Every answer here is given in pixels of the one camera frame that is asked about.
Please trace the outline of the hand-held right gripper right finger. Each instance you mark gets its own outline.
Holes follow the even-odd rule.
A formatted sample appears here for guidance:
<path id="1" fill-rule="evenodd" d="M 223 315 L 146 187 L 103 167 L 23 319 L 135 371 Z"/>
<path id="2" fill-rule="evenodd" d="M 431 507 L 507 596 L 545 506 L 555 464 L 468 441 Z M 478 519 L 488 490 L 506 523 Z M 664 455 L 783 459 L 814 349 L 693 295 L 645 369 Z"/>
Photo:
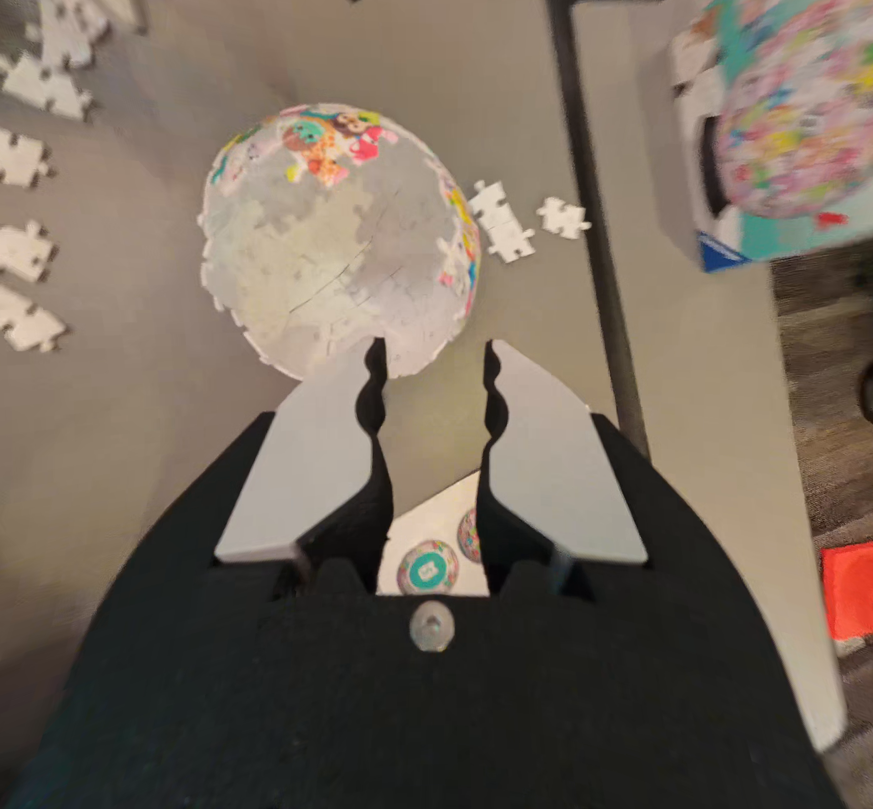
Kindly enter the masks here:
<path id="1" fill-rule="evenodd" d="M 643 566 L 649 553 L 589 406 L 504 340 L 484 360 L 486 429 L 477 535 L 488 592 L 513 568 L 543 566 L 555 594 L 574 594 L 583 563 Z"/>

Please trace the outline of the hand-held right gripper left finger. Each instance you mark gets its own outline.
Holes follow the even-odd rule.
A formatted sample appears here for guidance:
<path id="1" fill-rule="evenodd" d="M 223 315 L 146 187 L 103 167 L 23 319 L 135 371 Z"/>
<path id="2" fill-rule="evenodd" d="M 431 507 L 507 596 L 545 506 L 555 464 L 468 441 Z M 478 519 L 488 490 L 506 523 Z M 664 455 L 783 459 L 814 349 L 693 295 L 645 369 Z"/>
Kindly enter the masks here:
<path id="1" fill-rule="evenodd" d="M 278 406 L 214 549 L 223 566 L 291 564 L 310 580 L 350 563 L 375 594 L 394 497 L 379 441 L 387 345 L 365 337 Z"/>

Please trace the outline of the colourful puzzle ball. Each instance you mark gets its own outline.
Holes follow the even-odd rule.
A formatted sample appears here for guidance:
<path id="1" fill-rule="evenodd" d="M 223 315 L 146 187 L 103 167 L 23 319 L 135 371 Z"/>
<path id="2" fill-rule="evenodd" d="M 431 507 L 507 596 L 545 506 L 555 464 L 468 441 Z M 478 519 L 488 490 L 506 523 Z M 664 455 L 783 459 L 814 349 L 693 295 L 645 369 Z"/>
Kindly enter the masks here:
<path id="1" fill-rule="evenodd" d="M 257 357 L 302 381 L 365 337 L 391 379 L 464 329 L 482 242 L 431 148 L 384 115 L 295 105 L 233 137 L 205 179 L 200 279 Z"/>

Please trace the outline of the row of white puzzle pieces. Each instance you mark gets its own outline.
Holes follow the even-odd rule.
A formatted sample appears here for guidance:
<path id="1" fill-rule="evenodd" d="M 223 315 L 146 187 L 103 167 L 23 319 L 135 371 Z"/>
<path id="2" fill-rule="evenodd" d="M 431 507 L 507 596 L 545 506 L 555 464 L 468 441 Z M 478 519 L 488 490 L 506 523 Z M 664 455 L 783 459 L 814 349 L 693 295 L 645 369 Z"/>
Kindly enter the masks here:
<path id="1" fill-rule="evenodd" d="M 111 34 L 113 22 L 92 0 L 36 0 L 38 18 L 24 24 L 26 45 L 5 53 L 2 36 L 2 96 L 53 117 L 84 122 L 94 106 L 92 93 L 74 75 L 95 63 L 95 49 Z M 51 174 L 47 146 L 2 127 L 2 186 L 29 189 Z M 36 284 L 44 279 L 55 244 L 44 228 L 2 225 L 2 276 Z M 68 331 L 42 306 L 2 282 L 2 338 L 17 352 L 48 353 Z"/>

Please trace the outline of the white puzzle leaflet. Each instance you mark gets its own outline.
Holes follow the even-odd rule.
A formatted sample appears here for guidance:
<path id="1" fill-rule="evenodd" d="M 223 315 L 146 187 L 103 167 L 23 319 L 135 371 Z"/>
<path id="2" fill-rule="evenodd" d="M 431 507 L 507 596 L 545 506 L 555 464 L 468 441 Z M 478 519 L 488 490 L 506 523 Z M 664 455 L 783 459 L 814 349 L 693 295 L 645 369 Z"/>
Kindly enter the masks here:
<path id="1" fill-rule="evenodd" d="M 395 518 L 381 553 L 378 596 L 488 597 L 477 535 L 479 472 Z"/>

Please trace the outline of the single white puzzle piece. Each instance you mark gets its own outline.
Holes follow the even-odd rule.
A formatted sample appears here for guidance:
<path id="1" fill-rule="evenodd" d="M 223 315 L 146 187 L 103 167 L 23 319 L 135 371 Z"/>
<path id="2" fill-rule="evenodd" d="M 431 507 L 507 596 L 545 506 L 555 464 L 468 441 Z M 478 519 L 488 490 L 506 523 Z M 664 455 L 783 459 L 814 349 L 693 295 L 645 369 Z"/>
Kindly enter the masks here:
<path id="1" fill-rule="evenodd" d="M 583 206 L 570 204 L 559 197 L 548 196 L 536 210 L 540 229 L 552 236 L 575 241 L 591 229 Z"/>

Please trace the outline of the two joined white puzzle pieces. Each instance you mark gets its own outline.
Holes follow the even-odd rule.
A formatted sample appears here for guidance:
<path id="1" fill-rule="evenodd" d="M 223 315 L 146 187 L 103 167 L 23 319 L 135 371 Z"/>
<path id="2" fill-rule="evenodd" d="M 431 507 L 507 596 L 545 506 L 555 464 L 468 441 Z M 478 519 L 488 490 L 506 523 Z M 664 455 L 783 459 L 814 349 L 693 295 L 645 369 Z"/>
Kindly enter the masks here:
<path id="1" fill-rule="evenodd" d="M 533 230 L 518 222 L 502 182 L 476 181 L 469 207 L 479 228 L 485 232 L 488 253 L 511 264 L 535 253 Z"/>

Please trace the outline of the colourful puzzle box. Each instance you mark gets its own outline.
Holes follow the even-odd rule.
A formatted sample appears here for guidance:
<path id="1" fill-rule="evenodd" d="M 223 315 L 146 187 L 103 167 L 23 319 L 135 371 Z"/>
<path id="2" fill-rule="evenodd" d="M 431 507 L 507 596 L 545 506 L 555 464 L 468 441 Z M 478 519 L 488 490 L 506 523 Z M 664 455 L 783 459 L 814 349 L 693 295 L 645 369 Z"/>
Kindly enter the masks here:
<path id="1" fill-rule="evenodd" d="M 871 239 L 872 0 L 712 0 L 670 53 L 705 273 Z"/>

